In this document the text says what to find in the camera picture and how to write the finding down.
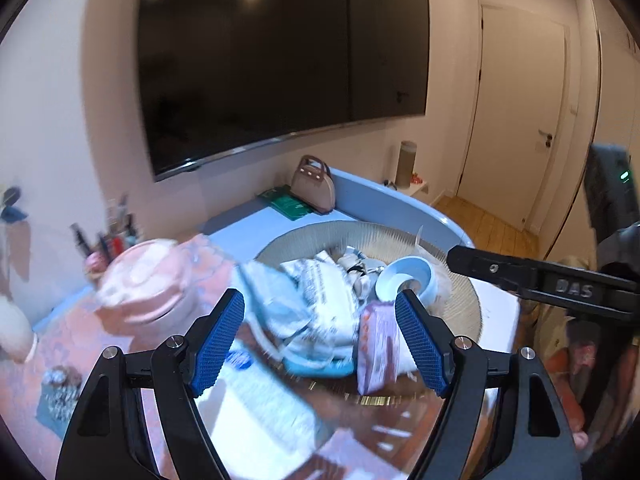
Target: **blue textured pad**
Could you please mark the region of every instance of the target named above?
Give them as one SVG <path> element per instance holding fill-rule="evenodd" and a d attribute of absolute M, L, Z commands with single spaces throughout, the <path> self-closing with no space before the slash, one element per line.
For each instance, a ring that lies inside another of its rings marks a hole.
<path fill-rule="evenodd" d="M 242 294 L 236 292 L 196 356 L 195 373 L 190 384 L 194 397 L 201 396 L 204 390 L 216 383 L 222 363 L 225 362 L 226 353 L 236 337 L 243 318 L 244 298 Z"/>
<path fill-rule="evenodd" d="M 442 372 L 442 355 L 404 294 L 396 297 L 396 321 L 424 384 L 441 397 L 449 386 Z"/>

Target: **television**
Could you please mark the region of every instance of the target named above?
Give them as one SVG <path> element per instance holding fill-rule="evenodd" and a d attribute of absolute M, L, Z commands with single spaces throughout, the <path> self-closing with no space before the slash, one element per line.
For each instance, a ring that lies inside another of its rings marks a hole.
<path fill-rule="evenodd" d="M 429 0 L 140 0 L 156 180 L 332 125 L 425 113 Z"/>

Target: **white wall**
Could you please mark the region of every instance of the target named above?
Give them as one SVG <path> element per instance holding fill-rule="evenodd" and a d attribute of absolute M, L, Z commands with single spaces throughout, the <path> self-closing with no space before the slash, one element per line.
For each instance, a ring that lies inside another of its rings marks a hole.
<path fill-rule="evenodd" d="M 135 1 L 30 0 L 0 44 L 0 182 L 22 186 L 30 213 L 27 224 L 0 228 L 0 293 L 32 322 L 84 285 L 69 225 L 103 229 L 104 201 L 124 191 L 147 235 L 171 235 L 283 183 L 305 152 L 373 180 L 393 177 L 403 139 L 418 143 L 429 197 L 444 189 L 442 153 L 468 132 L 474 95 L 469 0 L 430 0 L 425 117 L 313 134 L 157 184 L 138 109 Z"/>
<path fill-rule="evenodd" d="M 569 144 L 574 130 L 575 116 L 571 113 L 578 107 L 578 92 L 580 86 L 580 29 L 578 26 L 578 13 L 575 0 L 479 0 L 481 4 L 494 4 L 498 6 L 514 7 L 521 10 L 533 12 L 540 16 L 545 16 L 556 23 L 560 23 L 568 28 L 568 92 L 567 101 L 562 104 L 559 133 L 554 141 L 554 148 L 548 171 L 543 182 L 542 193 L 538 196 L 534 205 L 533 215 L 530 217 L 529 228 L 537 233 L 545 219 L 553 196 L 558 187 L 562 168 L 566 160 Z M 476 5 L 476 20 L 478 20 L 478 1 Z M 470 30 L 470 34 L 475 35 L 478 41 L 478 27 Z M 448 151 L 449 174 L 444 186 L 448 190 L 455 190 L 458 187 L 458 179 L 462 173 L 464 158 L 466 156 L 466 145 L 470 137 L 470 132 L 459 130 L 459 136 L 452 138 L 449 142 L 452 147 Z"/>
<path fill-rule="evenodd" d="M 576 0 L 578 19 L 580 22 L 580 98 L 578 115 L 575 120 L 574 136 L 569 148 L 562 178 L 553 198 L 549 213 L 542 224 L 539 235 L 541 255 L 551 247 L 568 207 L 581 181 L 586 153 L 593 135 L 600 88 L 600 51 L 598 47 L 598 31 L 591 0 Z M 593 237 L 589 229 L 588 212 L 584 190 L 578 194 L 567 224 L 549 257 L 559 260 L 566 256 L 579 256 L 586 260 L 593 258 L 592 244 L 585 243 Z"/>

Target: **metal bolt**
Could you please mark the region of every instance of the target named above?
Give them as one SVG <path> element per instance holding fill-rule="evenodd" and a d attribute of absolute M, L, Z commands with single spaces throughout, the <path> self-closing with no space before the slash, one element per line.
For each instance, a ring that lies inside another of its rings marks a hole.
<path fill-rule="evenodd" d="M 113 359 L 116 355 L 118 355 L 117 346 L 107 346 L 107 348 L 102 351 L 102 357 L 105 359 Z"/>
<path fill-rule="evenodd" d="M 459 335 L 453 343 L 461 350 L 469 350 L 473 346 L 473 341 L 465 335 Z"/>
<path fill-rule="evenodd" d="M 536 356 L 536 353 L 533 351 L 533 348 L 525 346 L 524 348 L 520 349 L 520 355 L 525 359 L 531 360 Z"/>
<path fill-rule="evenodd" d="M 165 343 L 169 348 L 179 348 L 184 343 L 184 338 L 181 335 L 172 335 Z"/>

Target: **blue gripper pad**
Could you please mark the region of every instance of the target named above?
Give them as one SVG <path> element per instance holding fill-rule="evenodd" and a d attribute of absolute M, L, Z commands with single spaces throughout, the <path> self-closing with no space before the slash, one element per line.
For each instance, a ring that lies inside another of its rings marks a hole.
<path fill-rule="evenodd" d="M 453 334 L 443 320 L 427 313 L 410 290 L 396 296 L 396 321 L 424 384 L 444 398 L 454 371 L 449 346 Z"/>
<path fill-rule="evenodd" d="M 204 390 L 216 383 L 222 363 L 244 319 L 242 294 L 234 289 L 227 290 L 208 317 L 217 319 L 195 357 L 193 379 L 190 383 L 194 397 L 201 396 Z"/>

